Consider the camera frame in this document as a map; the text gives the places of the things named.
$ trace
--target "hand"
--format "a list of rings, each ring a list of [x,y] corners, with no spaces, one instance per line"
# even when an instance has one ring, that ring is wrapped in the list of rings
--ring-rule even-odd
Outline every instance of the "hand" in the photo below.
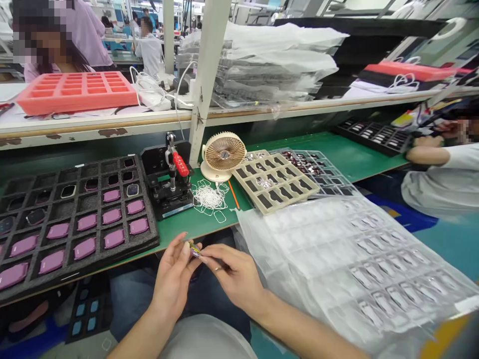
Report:
[[[150,304],[152,313],[176,322],[185,308],[191,275],[201,262],[190,262],[190,245],[182,242],[186,232],[176,236],[163,253]]]
[[[214,258],[221,259],[223,267]],[[267,291],[259,280],[251,256],[224,244],[213,244],[201,251],[200,260],[218,278],[234,305],[243,309],[251,318],[264,312]]]
[[[459,126],[457,121],[445,120],[434,127],[436,131],[440,131],[441,136],[445,139],[456,138],[459,134]]]
[[[444,138],[442,136],[419,137],[414,140],[414,147],[440,147],[443,141]]]

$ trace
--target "pencil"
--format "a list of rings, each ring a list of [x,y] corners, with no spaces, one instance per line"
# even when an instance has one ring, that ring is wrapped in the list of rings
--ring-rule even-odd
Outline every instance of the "pencil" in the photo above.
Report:
[[[238,200],[236,199],[235,191],[233,191],[233,187],[231,186],[230,180],[228,180],[228,184],[230,185],[231,193],[232,193],[232,195],[233,195],[233,198],[235,199],[236,207],[237,207],[238,209],[241,209],[241,208],[240,208],[240,205],[238,204]]]

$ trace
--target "red foam tray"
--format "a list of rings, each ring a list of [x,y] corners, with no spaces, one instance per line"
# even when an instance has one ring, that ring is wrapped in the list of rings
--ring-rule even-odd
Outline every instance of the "red foam tray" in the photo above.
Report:
[[[29,116],[137,104],[136,92],[119,71],[43,74],[16,98]]]
[[[449,76],[454,76],[457,70],[455,68],[436,68],[393,61],[381,61],[378,64],[367,65],[364,69],[392,76],[414,73],[418,81],[441,81]]]

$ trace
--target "pink shirt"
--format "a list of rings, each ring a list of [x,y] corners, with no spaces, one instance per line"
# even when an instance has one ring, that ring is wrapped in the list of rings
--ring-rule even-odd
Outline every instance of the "pink shirt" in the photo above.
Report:
[[[105,34],[105,26],[91,7],[83,0],[75,0],[75,10],[73,10],[65,8],[66,3],[66,1],[55,1],[55,15],[60,18],[60,23],[66,26],[67,31],[71,32],[73,43],[85,56],[89,65],[92,67],[113,65],[113,60],[101,40]],[[60,72],[55,64],[52,67],[54,73]],[[23,74],[25,82],[31,82],[40,75],[36,64],[32,63],[25,64]]]

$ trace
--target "white fan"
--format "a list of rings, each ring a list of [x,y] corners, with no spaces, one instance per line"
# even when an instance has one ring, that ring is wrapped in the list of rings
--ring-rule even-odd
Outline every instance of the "white fan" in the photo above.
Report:
[[[220,132],[203,145],[201,173],[212,182],[226,182],[245,156],[246,147],[237,135]]]

